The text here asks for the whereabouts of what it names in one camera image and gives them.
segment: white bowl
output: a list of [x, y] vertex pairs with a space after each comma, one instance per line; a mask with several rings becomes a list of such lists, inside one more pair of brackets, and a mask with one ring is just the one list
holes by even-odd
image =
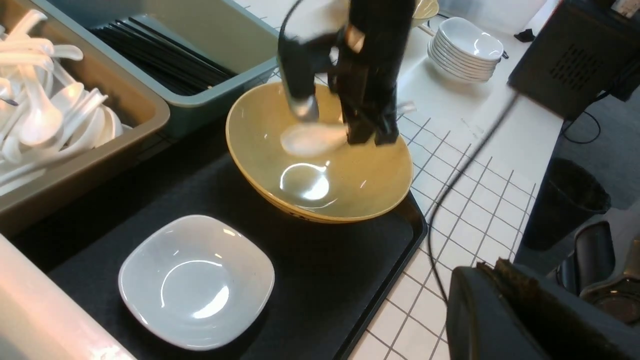
[[455, 47], [482, 60], [498, 60], [504, 52], [504, 46], [500, 40], [461, 17], [452, 17], [443, 21], [439, 31]]
[[434, 56], [430, 47], [427, 48], [427, 55], [429, 56], [430, 63], [443, 78], [465, 84], [485, 83], [488, 81], [488, 79], [470, 78], [464, 74], [460, 74]]
[[442, 35], [441, 32], [438, 32], [434, 39], [434, 46], [437, 46], [442, 51], [446, 52], [449, 56], [452, 56], [456, 59], [456, 61], [460, 63], [464, 63], [465, 65], [472, 67], [478, 70], [486, 70], [486, 69], [495, 69], [501, 59], [495, 61], [484, 61], [473, 56], [469, 56], [467, 53], [460, 51], [455, 46], [453, 46], [447, 38]]
[[429, 42], [428, 45], [428, 54], [430, 57], [433, 57], [438, 62], [446, 65], [456, 72], [468, 76], [470, 78], [477, 79], [489, 79], [493, 76], [493, 69], [486, 70], [476, 70], [470, 67], [467, 67], [464, 63], [460, 63], [453, 59], [452, 57], [444, 54], [441, 49], [438, 48], [436, 44], [434, 44], [433, 40]]
[[161, 339], [188, 350], [223, 346], [258, 317], [273, 289], [267, 256], [233, 228], [183, 217], [143, 241], [120, 268], [131, 313]]

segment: utensil container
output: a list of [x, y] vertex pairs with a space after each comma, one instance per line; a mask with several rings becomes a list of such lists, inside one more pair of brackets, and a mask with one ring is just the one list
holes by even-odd
[[[105, 105], [133, 129], [1, 196], [0, 233], [5, 236], [50, 215], [133, 165], [144, 139], [160, 130], [169, 119], [169, 107], [160, 96], [66, 26], [65, 19], [58, 16], [60, 12], [51, 4], [0, 0], [0, 24], [9, 32], [30, 9], [40, 10], [49, 18], [31, 35], [48, 38], [54, 44], [78, 46], [84, 52], [84, 59], [65, 60], [63, 66], [86, 88], [99, 88], [109, 95]], [[96, 213], [99, 207], [100, 204], [96, 204]]]
[[[226, 114], [276, 67], [278, 33], [233, 0], [50, 0], [78, 35], [158, 93], [171, 108], [164, 131], [181, 138]], [[132, 17], [238, 75], [192, 96], [178, 95], [87, 29]]]

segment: black device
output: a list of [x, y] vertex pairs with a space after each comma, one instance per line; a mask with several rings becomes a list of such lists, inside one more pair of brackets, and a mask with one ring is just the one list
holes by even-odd
[[[278, 62], [289, 108], [301, 121], [318, 120], [314, 76], [327, 73], [329, 89], [340, 97], [349, 126], [348, 143], [374, 136], [376, 145], [395, 143], [397, 76], [404, 55], [415, 0], [351, 0], [349, 20], [335, 33], [300, 42], [280, 29]], [[332, 48], [339, 50], [336, 64]]]
[[640, 85], [640, 19], [596, 0], [561, 1], [509, 85], [566, 120], [601, 92], [626, 101]]

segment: black trash bin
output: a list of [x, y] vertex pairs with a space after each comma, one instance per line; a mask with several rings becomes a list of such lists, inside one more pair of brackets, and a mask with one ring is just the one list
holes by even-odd
[[554, 158], [531, 211], [522, 245], [538, 251], [551, 248], [593, 215], [611, 208], [611, 197], [587, 170]]

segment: black wire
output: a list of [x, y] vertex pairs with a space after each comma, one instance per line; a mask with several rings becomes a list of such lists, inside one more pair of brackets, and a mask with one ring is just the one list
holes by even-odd
[[287, 13], [287, 15], [284, 17], [284, 20], [282, 21], [282, 26], [280, 26], [280, 34], [278, 36], [278, 40], [283, 40], [284, 39], [284, 29], [287, 27], [287, 23], [289, 22], [289, 19], [291, 18], [291, 15], [296, 10], [298, 5], [300, 5], [301, 2], [302, 2], [302, 0], [297, 0], [293, 4], [291, 9], [289, 9], [289, 12]]
[[467, 171], [467, 168], [471, 165], [471, 163], [473, 163], [473, 161], [476, 159], [477, 155], [482, 151], [486, 143], [493, 137], [493, 134], [495, 134], [498, 128], [500, 128], [500, 126], [504, 122], [504, 119], [507, 118], [507, 115], [509, 115], [509, 113], [513, 109], [513, 106], [516, 104], [519, 97], [520, 97], [519, 93], [513, 94], [513, 97], [507, 103], [507, 106], [503, 109], [502, 113], [498, 117], [498, 120], [495, 122], [493, 127], [489, 130], [486, 137], [483, 138], [482, 142], [480, 142], [480, 145], [478, 146], [478, 148], [470, 156], [469, 160], [464, 164], [464, 166], [462, 166], [462, 169], [460, 169], [460, 171], [456, 174], [456, 176], [454, 176], [451, 184], [449, 186], [445, 186], [445, 190], [436, 201], [436, 206], [429, 218], [429, 225], [431, 226], [427, 232], [427, 250], [429, 252], [429, 262], [431, 263], [431, 268], [433, 269], [433, 275], [436, 278], [438, 289], [440, 290], [440, 293], [442, 294], [442, 298], [444, 299], [444, 302], [447, 305], [449, 304], [449, 299], [447, 298], [447, 293], [444, 291], [444, 286], [442, 286], [442, 280], [440, 279], [440, 274], [438, 274], [438, 269], [436, 268], [435, 257], [433, 255], [433, 247], [431, 244], [432, 242], [431, 229], [433, 228], [433, 222], [435, 220], [436, 214], [438, 213], [438, 210], [440, 209], [440, 206], [442, 205], [444, 199], [446, 199], [447, 195], [451, 192], [451, 189], [453, 189], [453, 187], [458, 183], [458, 180], [460, 180], [460, 177], [462, 176], [462, 174], [464, 174], [465, 171]]
[[[593, 99], [588, 106], [591, 106], [592, 104], [604, 99], [605, 97], [609, 96], [611, 94], [611, 92], [613, 92], [619, 85], [621, 82], [623, 82], [627, 77], [629, 77], [631, 74], [633, 74], [638, 68], [640, 67], [640, 52], [638, 52], [638, 54], [633, 58], [633, 60], [631, 60], [631, 62], [625, 66], [624, 69], [622, 69], [622, 71], [620, 72], [619, 76], [616, 77], [613, 81], [613, 83], [611, 84], [611, 86], [602, 92], [602, 94], [596, 96], [595, 99]], [[588, 113], [587, 111], [583, 111], [582, 113], [586, 114], [588, 117], [593, 119], [593, 122], [595, 122], [596, 126], [598, 127], [598, 133], [596, 134], [596, 136], [594, 136], [592, 139], [588, 140], [588, 141], [577, 141], [574, 139], [569, 138], [569, 136], [566, 135], [567, 130], [569, 130], [570, 127], [572, 127], [575, 122], [578, 119], [573, 119], [573, 120], [567, 120], [567, 122], [569, 122], [569, 125], [567, 127], [565, 127], [564, 129], [562, 129], [562, 131], [560, 131], [560, 135], [568, 142], [571, 143], [576, 143], [578, 145], [586, 145], [588, 143], [592, 143], [594, 141], [596, 141], [598, 139], [598, 137], [600, 137], [600, 134], [602, 133], [602, 127], [600, 126], [600, 122], [598, 121], [598, 119], [596, 119], [595, 116], [593, 116], [592, 114]]]
[[596, 117], [595, 117], [595, 116], [593, 116], [592, 114], [590, 114], [590, 113], [588, 113], [588, 112], [586, 112], [586, 111], [585, 111], [583, 114], [585, 114], [585, 115], [587, 115], [588, 117], [590, 117], [590, 118], [592, 118], [592, 119], [593, 119], [593, 121], [596, 123], [596, 126], [598, 127], [598, 133], [597, 133], [597, 134], [596, 134], [596, 136], [594, 136], [591, 140], [588, 140], [588, 141], [585, 141], [585, 142], [581, 142], [581, 141], [577, 141], [577, 140], [574, 140], [574, 139], [569, 138], [569, 136], [567, 136], [567, 135], [566, 135], [566, 131], [567, 131], [567, 130], [569, 130], [569, 128], [570, 128], [570, 127], [572, 127], [572, 126], [575, 124], [576, 120], [578, 120], [578, 119], [575, 119], [575, 120], [573, 120], [573, 121], [571, 121], [571, 122], [569, 123], [569, 126], [567, 126], [566, 128], [564, 128], [564, 129], [560, 132], [560, 135], [562, 135], [562, 136], [563, 136], [563, 138], [565, 138], [568, 142], [576, 143], [576, 144], [578, 144], [578, 145], [586, 145], [586, 144], [588, 144], [588, 143], [592, 143], [592, 142], [596, 141], [596, 139], [597, 139], [598, 137], [600, 137], [600, 133], [602, 132], [602, 128], [600, 127], [600, 122], [598, 121], [598, 119], [596, 119]]

